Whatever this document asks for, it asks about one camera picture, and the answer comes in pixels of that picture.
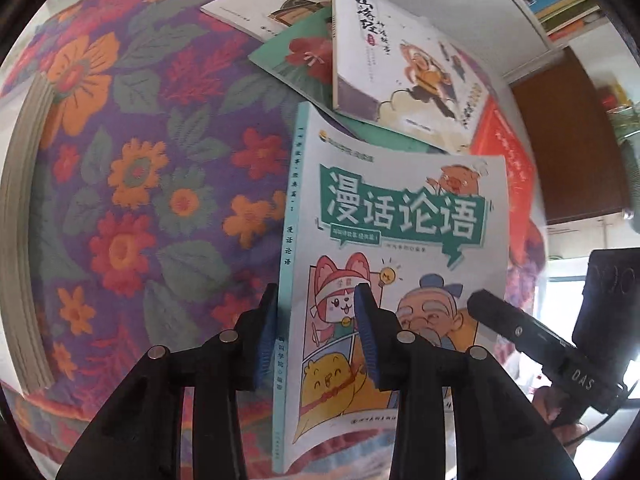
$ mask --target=cartoon old man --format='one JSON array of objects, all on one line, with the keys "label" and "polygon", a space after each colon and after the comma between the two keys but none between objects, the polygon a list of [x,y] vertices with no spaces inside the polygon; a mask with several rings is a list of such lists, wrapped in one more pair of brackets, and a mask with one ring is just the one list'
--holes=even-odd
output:
[{"label": "cartoon old man", "polygon": [[404,330],[411,330],[435,346],[455,350],[448,334],[463,322],[456,301],[462,295],[461,283],[444,284],[439,274],[425,274],[420,287],[406,293],[398,304],[396,316]]}]

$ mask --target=black cable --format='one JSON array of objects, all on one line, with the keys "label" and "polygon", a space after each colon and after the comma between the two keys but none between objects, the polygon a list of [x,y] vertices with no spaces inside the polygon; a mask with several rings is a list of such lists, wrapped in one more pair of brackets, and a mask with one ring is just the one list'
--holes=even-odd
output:
[{"label": "black cable", "polygon": [[[640,380],[637,380],[634,383],[634,385],[629,390],[628,394],[626,394],[625,399],[623,399],[622,402],[620,403],[621,405],[624,405],[626,403],[626,401],[628,400],[629,396],[631,395],[631,392],[634,390],[634,388],[638,385],[639,382],[640,382]],[[591,428],[589,431],[586,431],[581,436],[577,436],[576,438],[572,438],[568,442],[563,442],[562,445],[564,447],[569,447],[569,446],[572,446],[573,444],[575,444],[576,442],[580,442],[581,440],[587,438],[590,434],[592,434],[595,431],[599,430],[602,426],[604,426],[607,422],[609,422],[611,417],[614,416],[617,412],[618,412],[618,410],[616,410],[613,413],[610,413],[605,418],[603,418],[598,424],[596,424],[593,428]]]}]

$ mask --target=cartoon yellow chick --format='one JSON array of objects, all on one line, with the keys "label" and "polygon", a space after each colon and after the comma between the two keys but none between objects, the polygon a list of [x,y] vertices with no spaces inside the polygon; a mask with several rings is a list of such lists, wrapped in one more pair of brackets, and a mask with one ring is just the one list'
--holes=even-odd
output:
[{"label": "cartoon yellow chick", "polygon": [[324,355],[315,362],[309,360],[304,374],[294,444],[305,431],[341,415],[367,378],[364,366],[354,374],[346,357],[338,352]]}]

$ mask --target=human hand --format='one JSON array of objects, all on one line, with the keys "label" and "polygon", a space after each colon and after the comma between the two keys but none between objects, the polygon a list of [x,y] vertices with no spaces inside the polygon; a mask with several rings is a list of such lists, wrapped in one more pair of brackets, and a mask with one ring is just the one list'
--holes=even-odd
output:
[{"label": "human hand", "polygon": [[[560,414],[559,397],[555,394],[555,389],[549,386],[541,386],[533,394],[531,403],[538,413],[545,419],[547,424],[551,424]],[[586,433],[587,427],[584,424],[567,424],[559,428],[553,428],[554,435],[560,442],[569,442],[574,438]],[[566,452],[572,455],[580,446],[581,441],[571,444]]]}]

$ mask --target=green book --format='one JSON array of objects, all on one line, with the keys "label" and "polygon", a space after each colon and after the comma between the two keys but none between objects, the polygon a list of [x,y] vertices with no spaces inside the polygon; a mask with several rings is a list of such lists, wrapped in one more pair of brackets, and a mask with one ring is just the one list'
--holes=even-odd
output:
[{"label": "green book", "polygon": [[295,23],[249,56],[261,69],[311,101],[358,139],[402,152],[443,153],[430,144],[337,114],[332,110],[332,10]]}]

